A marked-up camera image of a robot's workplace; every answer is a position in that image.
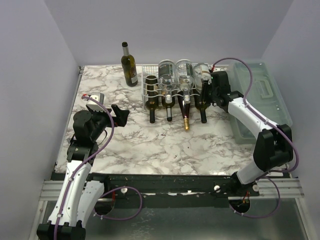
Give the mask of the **clear bottle white label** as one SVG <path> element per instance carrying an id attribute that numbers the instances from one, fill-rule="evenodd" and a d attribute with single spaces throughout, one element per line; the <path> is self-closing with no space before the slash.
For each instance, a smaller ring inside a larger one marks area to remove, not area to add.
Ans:
<path id="1" fill-rule="evenodd" d="M 203 81 L 211 80 L 211 73 L 209 66 L 206 63 L 198 63 L 193 67 L 194 74 L 194 86 L 196 90 L 200 93 L 202 91 Z"/>

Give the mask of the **clear bottle green label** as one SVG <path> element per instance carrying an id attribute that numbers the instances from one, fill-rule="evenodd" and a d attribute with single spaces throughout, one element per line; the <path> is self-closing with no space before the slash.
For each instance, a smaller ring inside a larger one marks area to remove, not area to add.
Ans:
<path id="1" fill-rule="evenodd" d="M 180 59 L 176 62 L 177 85 L 182 91 L 183 100 L 186 104 L 191 103 L 190 91 L 194 86 L 193 64 L 188 59 Z"/>

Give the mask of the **dark green wine bottle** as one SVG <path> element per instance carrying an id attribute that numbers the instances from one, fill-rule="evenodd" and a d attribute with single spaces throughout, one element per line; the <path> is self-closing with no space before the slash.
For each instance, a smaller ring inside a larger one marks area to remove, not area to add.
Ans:
<path id="1" fill-rule="evenodd" d="M 129 87 L 138 84 L 138 75 L 136 69 L 135 58 L 130 54 L 127 42 L 122 42 L 123 56 L 121 57 L 121 65 L 124 73 L 125 82 Z"/>

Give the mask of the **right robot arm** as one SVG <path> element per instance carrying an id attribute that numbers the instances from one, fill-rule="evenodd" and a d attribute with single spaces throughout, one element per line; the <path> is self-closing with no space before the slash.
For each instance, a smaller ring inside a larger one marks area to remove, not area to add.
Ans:
<path id="1" fill-rule="evenodd" d="M 291 128 L 268 120 L 245 100 L 242 93 L 232 91 L 226 71 L 215 71 L 201 79 L 200 98 L 238 119 L 256 139 L 252 161 L 229 178 L 227 190 L 230 193 L 243 195 L 248 185 L 258 178 L 293 160 Z"/>

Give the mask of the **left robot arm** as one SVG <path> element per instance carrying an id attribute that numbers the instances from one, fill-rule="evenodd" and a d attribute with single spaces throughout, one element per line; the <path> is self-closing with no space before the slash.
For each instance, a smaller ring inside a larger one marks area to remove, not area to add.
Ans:
<path id="1" fill-rule="evenodd" d="M 110 194 L 111 185 L 102 177 L 88 180 L 94 159 L 100 151 L 97 139 L 105 128 L 127 124 L 129 110 L 113 104 L 107 110 L 89 104 L 73 116 L 74 139 L 67 149 L 67 165 L 62 188 L 47 223 L 37 227 L 40 240 L 83 240 L 86 224 L 99 197 Z"/>

